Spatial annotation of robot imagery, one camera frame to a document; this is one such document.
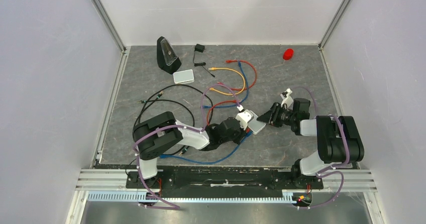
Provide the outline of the white network switch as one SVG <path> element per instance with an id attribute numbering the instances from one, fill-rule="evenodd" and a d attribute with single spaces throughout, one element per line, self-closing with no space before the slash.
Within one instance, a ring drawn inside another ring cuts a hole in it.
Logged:
<path id="1" fill-rule="evenodd" d="M 173 73 L 173 81 L 175 84 L 187 84 L 194 82 L 193 70 L 182 70 Z"/>
<path id="2" fill-rule="evenodd" d="M 253 135 L 257 135 L 266 127 L 266 124 L 258 121 L 258 116 L 253 111 L 249 110 L 249 113 L 252 115 L 252 119 L 248 122 L 248 128 L 251 130 Z"/>

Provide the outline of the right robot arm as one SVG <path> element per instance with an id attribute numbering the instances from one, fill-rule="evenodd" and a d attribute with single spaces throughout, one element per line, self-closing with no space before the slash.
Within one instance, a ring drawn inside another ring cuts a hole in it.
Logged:
<path id="1" fill-rule="evenodd" d="M 352 116 L 310 117 L 310 100 L 296 98 L 292 108 L 285 102 L 275 102 L 257 120 L 274 127 L 288 126 L 297 136 L 315 137 L 317 150 L 292 165 L 290 182 L 303 188 L 310 177 L 354 162 L 364 157 L 364 147 Z"/>

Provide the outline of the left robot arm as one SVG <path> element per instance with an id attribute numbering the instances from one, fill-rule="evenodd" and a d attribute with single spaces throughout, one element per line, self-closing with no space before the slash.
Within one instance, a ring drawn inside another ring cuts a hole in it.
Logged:
<path id="1" fill-rule="evenodd" d="M 138 181 L 146 188 L 158 180 L 157 160 L 175 145 L 190 146 L 201 151 L 212 151 L 221 144 L 233 142 L 239 145 L 246 135 L 252 115 L 240 112 L 220 124 L 196 128 L 178 121 L 172 112 L 166 111 L 133 127 L 133 149 L 141 170 Z"/>

